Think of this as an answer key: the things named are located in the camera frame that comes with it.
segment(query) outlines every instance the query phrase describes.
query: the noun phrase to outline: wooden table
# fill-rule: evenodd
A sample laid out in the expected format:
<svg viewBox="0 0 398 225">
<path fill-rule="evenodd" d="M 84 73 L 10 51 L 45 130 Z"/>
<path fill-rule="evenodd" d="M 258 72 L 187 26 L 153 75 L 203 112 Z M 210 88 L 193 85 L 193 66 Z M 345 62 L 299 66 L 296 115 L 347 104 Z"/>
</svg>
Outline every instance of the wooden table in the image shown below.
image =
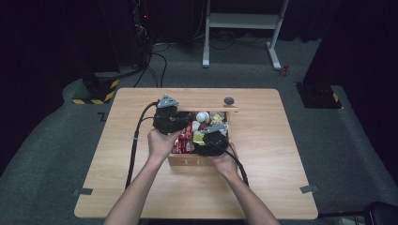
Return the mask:
<svg viewBox="0 0 398 225">
<path fill-rule="evenodd" d="M 299 152 L 274 89 L 121 88 L 109 113 L 81 194 L 75 208 L 80 218 L 105 218 L 124 191 L 132 136 L 143 109 L 163 94 L 186 107 L 220 107 L 226 97 L 235 100 L 239 112 L 231 112 L 239 160 L 248 174 L 251 189 L 276 218 L 317 217 Z M 152 107 L 146 116 L 153 116 Z M 140 128 L 133 177 L 148 157 L 147 132 L 152 119 Z M 245 218 L 238 201 L 214 167 L 171 167 L 165 160 L 146 199 L 142 218 Z"/>
</svg>

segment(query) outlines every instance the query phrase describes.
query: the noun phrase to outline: black chair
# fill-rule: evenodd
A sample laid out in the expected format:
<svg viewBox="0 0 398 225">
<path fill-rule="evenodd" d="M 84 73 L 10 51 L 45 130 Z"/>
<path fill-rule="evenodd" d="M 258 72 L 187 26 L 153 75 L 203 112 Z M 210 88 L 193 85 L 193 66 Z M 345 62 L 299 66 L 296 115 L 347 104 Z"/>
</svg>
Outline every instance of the black chair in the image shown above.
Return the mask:
<svg viewBox="0 0 398 225">
<path fill-rule="evenodd" d="M 373 202 L 363 210 L 366 225 L 398 224 L 398 206 Z"/>
</svg>

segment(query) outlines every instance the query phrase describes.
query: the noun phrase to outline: black stand base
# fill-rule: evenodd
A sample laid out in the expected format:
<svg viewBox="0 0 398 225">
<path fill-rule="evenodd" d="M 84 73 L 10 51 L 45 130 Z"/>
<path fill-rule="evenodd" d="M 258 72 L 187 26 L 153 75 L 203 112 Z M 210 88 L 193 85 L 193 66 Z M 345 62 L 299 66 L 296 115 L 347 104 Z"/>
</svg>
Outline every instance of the black stand base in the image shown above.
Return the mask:
<svg viewBox="0 0 398 225">
<path fill-rule="evenodd" d="M 343 105 L 331 88 L 316 89 L 310 85 L 297 82 L 296 87 L 305 108 L 342 109 Z"/>
<path fill-rule="evenodd" d="M 89 92 L 84 83 L 81 82 L 73 96 L 75 104 L 106 104 L 114 96 L 119 80 L 98 80 L 98 88 Z"/>
</svg>

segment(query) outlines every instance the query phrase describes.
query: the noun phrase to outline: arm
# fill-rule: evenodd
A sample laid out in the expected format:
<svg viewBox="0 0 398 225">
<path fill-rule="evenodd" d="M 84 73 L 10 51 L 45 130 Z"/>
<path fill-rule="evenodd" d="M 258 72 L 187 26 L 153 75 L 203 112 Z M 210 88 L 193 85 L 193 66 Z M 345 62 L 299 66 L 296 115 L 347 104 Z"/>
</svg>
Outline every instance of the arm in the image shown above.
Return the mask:
<svg viewBox="0 0 398 225">
<path fill-rule="evenodd" d="M 163 135 L 157 129 L 149 131 L 149 158 L 143 169 L 132 180 L 129 187 L 117 200 L 104 224 L 138 224 L 146 197 L 161 164 L 170 155 L 180 132 Z"/>
<path fill-rule="evenodd" d="M 231 147 L 228 147 L 227 151 L 233 153 Z M 237 173 L 237 164 L 230 156 L 222 154 L 219 157 L 210 157 L 210 160 L 231 187 L 249 224 L 280 224 L 267 206 L 243 183 Z"/>
</svg>

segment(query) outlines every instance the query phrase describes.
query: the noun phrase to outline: person's left arm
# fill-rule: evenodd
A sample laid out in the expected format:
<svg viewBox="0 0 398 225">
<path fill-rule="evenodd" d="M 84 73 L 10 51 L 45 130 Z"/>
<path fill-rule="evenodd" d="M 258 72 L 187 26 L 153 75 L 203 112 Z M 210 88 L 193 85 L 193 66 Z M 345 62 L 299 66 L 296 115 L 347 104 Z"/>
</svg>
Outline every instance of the person's left arm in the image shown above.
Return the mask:
<svg viewBox="0 0 398 225">
<path fill-rule="evenodd" d="M 117 200 L 104 224 L 138 224 L 153 181 L 161 168 L 161 164 L 172 152 L 173 145 L 179 134 L 180 131 L 170 135 L 163 135 L 157 129 L 149 131 L 147 135 L 149 145 L 148 160 L 143 169 Z"/>
</svg>

